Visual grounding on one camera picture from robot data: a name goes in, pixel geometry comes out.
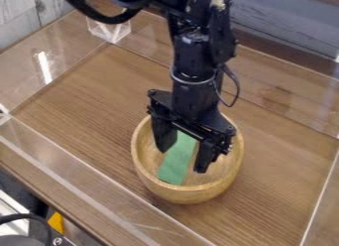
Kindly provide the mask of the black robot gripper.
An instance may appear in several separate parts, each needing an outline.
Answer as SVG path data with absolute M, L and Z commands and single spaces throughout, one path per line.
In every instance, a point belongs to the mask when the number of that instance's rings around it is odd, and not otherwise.
M 202 75 L 170 71 L 172 90 L 150 89 L 151 126 L 158 150 L 166 153 L 182 130 L 200 142 L 194 171 L 204 174 L 219 156 L 230 152 L 236 126 L 220 112 L 224 72 L 212 69 Z

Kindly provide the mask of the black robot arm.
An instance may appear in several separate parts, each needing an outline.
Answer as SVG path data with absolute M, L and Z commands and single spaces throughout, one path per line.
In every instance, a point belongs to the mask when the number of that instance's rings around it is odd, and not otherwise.
M 231 151 L 236 127 L 219 106 L 223 78 L 236 79 L 227 61 L 236 55 L 238 39 L 231 26 L 232 0 L 111 0 L 124 11 L 107 16 L 86 0 L 66 0 L 88 18 L 116 25 L 143 9 L 158 9 L 168 23 L 174 48 L 170 68 L 172 89 L 148 91 L 155 144 L 167 152 L 184 132 L 200 142 L 194 171 L 203 174 Z

